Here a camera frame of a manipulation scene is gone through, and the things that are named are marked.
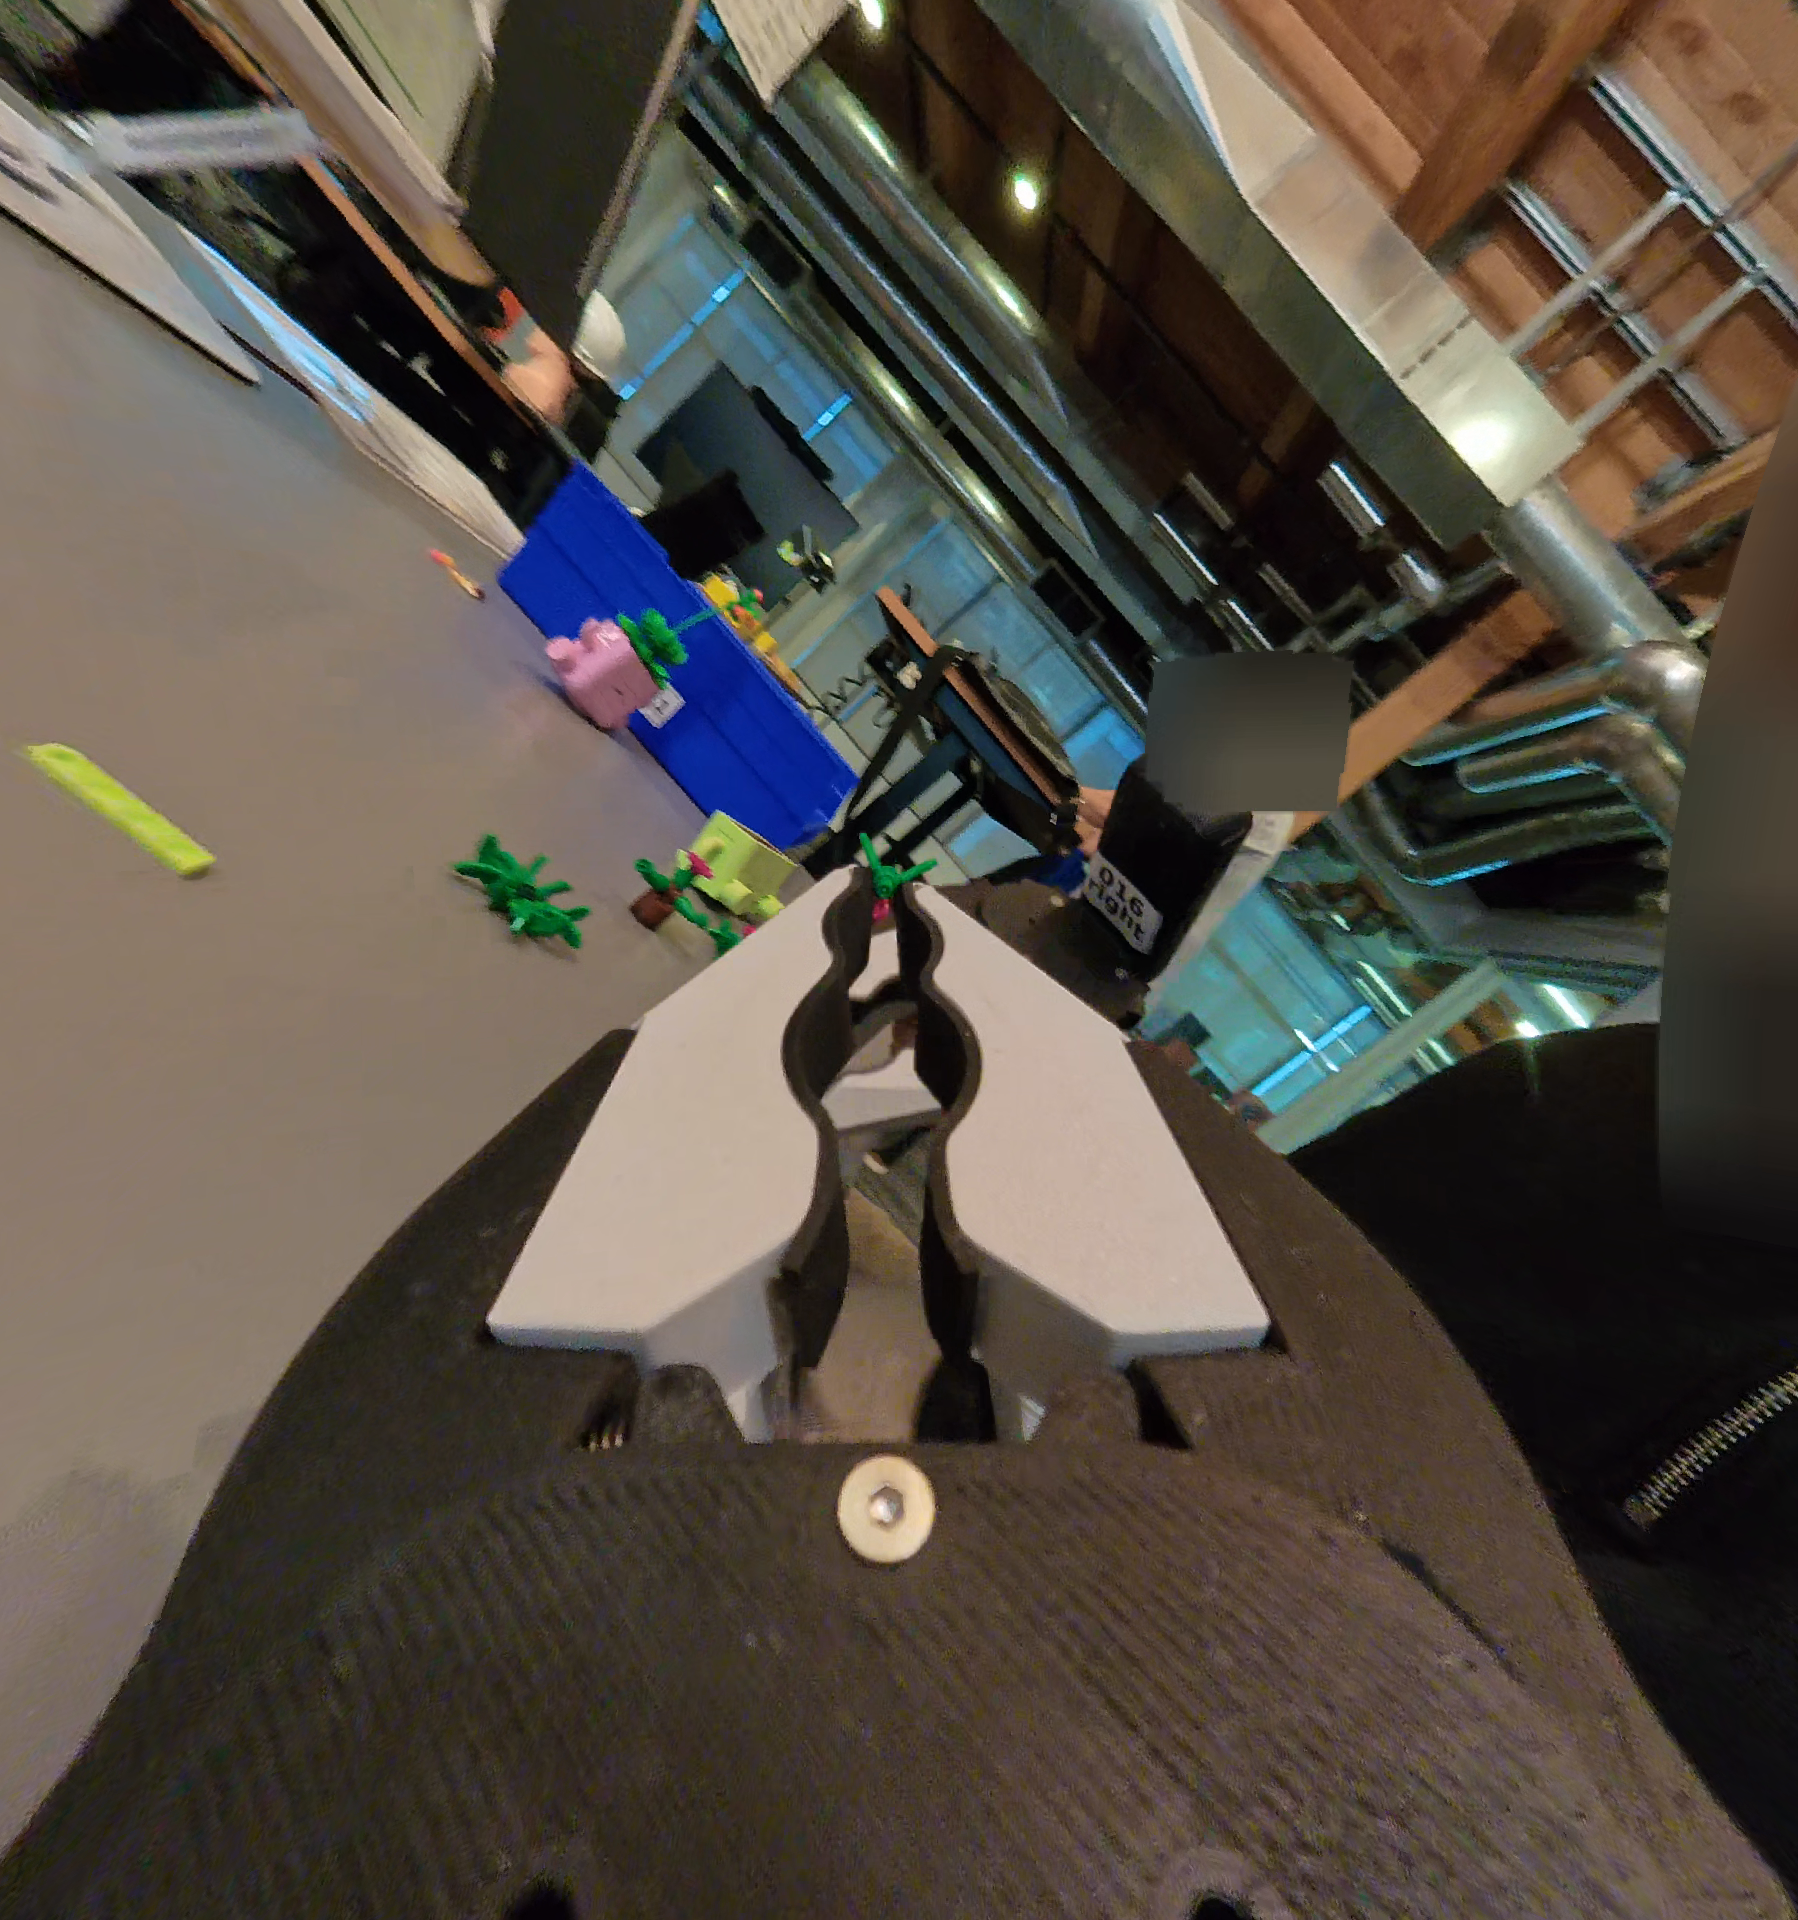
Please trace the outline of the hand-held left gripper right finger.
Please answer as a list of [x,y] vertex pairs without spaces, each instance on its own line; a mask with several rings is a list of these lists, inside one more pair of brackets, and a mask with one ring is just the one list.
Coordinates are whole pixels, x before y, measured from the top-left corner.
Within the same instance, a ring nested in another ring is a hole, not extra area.
[[1024,1437],[1075,1380],[1261,1349],[1270,1309],[1123,1033],[936,892],[893,923],[940,1106],[918,1439]]

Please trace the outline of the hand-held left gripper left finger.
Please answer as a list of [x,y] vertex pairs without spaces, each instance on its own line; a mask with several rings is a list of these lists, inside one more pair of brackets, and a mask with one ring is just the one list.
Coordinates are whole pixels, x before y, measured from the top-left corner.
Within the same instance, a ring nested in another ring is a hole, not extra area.
[[496,1340],[696,1368],[747,1439],[791,1429],[841,1312],[840,1140],[872,878],[837,871],[638,1022],[488,1313]]

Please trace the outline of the black standing desk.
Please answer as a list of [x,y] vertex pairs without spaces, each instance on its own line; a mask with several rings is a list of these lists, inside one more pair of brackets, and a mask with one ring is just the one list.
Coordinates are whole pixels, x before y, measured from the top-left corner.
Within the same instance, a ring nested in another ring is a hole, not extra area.
[[813,876],[852,862],[860,853],[860,832],[872,838],[881,860],[909,866],[962,808],[981,811],[951,681],[962,653],[973,651],[936,640],[893,588],[881,588],[875,606],[885,635],[868,654],[868,666],[887,695],[889,721],[837,822],[804,856]]

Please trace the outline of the lime toy flower pot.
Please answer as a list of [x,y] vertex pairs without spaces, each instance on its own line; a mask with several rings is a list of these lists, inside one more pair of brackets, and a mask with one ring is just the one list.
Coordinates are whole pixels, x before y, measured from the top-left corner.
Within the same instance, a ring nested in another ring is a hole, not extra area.
[[748,925],[782,910],[782,892],[796,860],[760,840],[727,812],[712,812],[685,849],[695,892]]

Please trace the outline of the pink toy flower brown base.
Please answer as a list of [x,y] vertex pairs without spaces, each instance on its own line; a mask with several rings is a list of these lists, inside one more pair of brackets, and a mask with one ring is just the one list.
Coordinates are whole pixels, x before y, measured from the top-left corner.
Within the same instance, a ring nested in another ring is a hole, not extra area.
[[712,930],[711,918],[696,901],[698,880],[711,876],[712,871],[696,852],[678,852],[667,869],[638,857],[633,871],[642,880],[642,892],[629,901],[628,913],[638,925],[656,930],[678,918],[702,932]]

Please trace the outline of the green toy leaf cluster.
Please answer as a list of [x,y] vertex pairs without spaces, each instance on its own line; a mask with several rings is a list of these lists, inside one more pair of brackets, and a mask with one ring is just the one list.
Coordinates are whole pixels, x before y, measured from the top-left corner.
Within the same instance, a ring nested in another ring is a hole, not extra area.
[[583,950],[591,907],[568,878],[546,876],[549,857],[524,857],[488,834],[469,857],[452,864],[456,878],[480,890],[486,910],[521,943]]

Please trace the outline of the large blue plastic bin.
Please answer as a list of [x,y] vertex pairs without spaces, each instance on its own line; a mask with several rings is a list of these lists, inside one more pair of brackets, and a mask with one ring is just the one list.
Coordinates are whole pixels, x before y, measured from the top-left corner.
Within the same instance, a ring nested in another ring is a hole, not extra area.
[[831,827],[852,766],[591,468],[551,493],[498,585],[546,640],[592,614],[662,612],[687,656],[670,669],[663,717],[628,722],[633,739],[701,812],[726,812],[784,852]]

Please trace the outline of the pink toy flower pot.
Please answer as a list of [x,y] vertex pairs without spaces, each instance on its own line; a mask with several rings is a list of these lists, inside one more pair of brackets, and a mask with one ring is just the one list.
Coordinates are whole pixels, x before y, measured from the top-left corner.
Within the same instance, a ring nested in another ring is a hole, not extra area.
[[693,664],[685,632],[707,622],[726,635],[759,640],[763,601],[726,576],[701,584],[704,605],[670,619],[659,609],[591,617],[575,635],[544,641],[552,680],[564,699],[603,731],[623,731],[632,721],[663,727],[683,708],[678,674]]

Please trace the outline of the black monitor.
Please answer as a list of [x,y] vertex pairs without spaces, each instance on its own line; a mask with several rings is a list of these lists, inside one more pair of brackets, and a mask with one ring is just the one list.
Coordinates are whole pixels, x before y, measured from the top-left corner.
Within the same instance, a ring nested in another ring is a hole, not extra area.
[[704,374],[633,453],[662,490],[649,520],[679,520],[707,552],[730,544],[695,571],[730,566],[768,597],[791,588],[786,552],[802,536],[815,557],[833,558],[860,530],[789,418],[726,366]]

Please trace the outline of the lime flat toy plate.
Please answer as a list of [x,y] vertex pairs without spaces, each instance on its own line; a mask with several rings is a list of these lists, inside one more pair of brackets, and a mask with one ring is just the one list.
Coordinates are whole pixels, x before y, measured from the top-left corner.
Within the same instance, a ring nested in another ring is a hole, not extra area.
[[215,871],[205,849],[173,819],[124,788],[92,757],[66,744],[29,744],[22,759],[71,799],[116,828],[135,848],[175,876],[203,876]]

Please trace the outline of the dark desk divider panel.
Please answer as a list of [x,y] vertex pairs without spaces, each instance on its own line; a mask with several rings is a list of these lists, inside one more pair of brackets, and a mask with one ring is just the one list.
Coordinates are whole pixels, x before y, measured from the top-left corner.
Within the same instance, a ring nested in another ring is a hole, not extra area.
[[575,340],[695,42],[693,1],[502,4],[462,136],[459,229],[527,318]]

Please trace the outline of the slanted wooden post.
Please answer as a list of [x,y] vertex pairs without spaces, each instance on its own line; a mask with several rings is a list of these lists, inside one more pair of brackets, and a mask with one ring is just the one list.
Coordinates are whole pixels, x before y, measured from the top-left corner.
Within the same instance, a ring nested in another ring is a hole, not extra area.
[[1558,617],[1523,588],[1474,619],[1435,658],[1350,724],[1337,799],[1329,801],[1324,812],[1297,812],[1287,828],[1287,844],[1318,827],[1327,812],[1355,795],[1421,736],[1478,699],[1513,662],[1535,653],[1556,626]]

